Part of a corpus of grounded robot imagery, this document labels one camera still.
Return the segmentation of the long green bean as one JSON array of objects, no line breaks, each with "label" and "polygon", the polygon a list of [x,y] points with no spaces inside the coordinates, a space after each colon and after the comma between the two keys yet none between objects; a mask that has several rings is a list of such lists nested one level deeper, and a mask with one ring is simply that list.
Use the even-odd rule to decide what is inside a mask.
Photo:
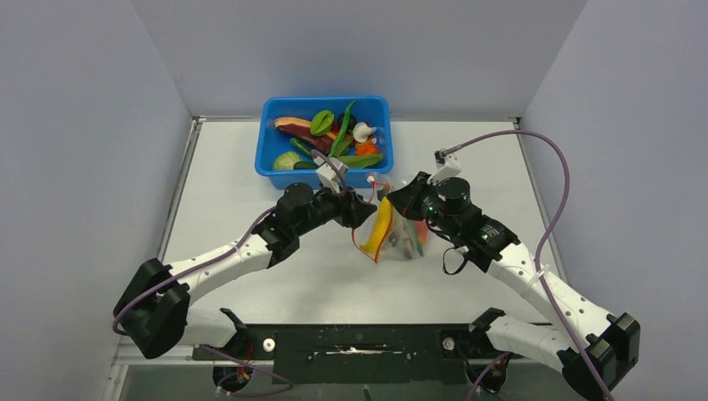
[{"label": "long green bean", "polygon": [[417,233],[416,233],[416,229],[414,226],[414,222],[415,221],[407,221],[407,226],[408,226],[409,236],[410,236],[411,243],[412,243],[412,250],[411,250],[412,256],[411,256],[411,258],[417,259],[417,258],[422,257],[424,255],[424,250],[423,250],[423,246],[420,246],[420,244],[417,241]]}]

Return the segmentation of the yellow banana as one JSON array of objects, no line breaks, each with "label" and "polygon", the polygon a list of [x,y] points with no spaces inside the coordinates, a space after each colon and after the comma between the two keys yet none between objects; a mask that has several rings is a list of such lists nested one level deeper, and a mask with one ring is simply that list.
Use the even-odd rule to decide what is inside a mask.
[{"label": "yellow banana", "polygon": [[392,226],[393,214],[391,202],[384,196],[377,210],[376,220],[367,241],[360,245],[362,252],[378,263],[380,251]]}]

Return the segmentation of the grey fish piece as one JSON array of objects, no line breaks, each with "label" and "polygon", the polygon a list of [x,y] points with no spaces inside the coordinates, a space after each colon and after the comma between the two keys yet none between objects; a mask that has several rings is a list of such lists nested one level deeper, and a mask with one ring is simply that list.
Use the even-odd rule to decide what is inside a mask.
[{"label": "grey fish piece", "polygon": [[410,261],[415,255],[416,247],[407,221],[399,221],[387,238],[386,257]]}]

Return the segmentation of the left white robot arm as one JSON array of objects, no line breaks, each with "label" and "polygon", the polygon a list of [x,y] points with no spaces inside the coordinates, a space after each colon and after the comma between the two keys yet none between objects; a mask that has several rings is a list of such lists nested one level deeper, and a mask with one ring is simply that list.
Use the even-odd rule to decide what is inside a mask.
[{"label": "left white robot arm", "polygon": [[283,262],[299,249],[301,237],[316,228],[334,221],[356,229],[376,211],[376,205],[352,188],[336,193],[305,183],[289,185],[239,239],[182,261],[143,262],[114,307],[113,329],[129,337],[147,359],[177,345],[222,348],[244,325],[230,309],[192,312],[196,301]]}]

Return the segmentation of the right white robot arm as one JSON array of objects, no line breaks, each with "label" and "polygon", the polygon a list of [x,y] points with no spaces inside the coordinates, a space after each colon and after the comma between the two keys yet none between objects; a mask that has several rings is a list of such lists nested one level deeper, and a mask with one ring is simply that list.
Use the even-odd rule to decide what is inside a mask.
[{"label": "right white robot arm", "polygon": [[640,323],[614,315],[575,291],[546,267],[500,221],[471,202],[470,184],[451,177],[415,179],[387,195],[403,217],[440,231],[464,260],[515,291],[549,322],[540,327],[489,308],[472,324],[471,349],[488,357],[497,350],[532,359],[560,372],[587,400],[604,400],[637,364]]}]

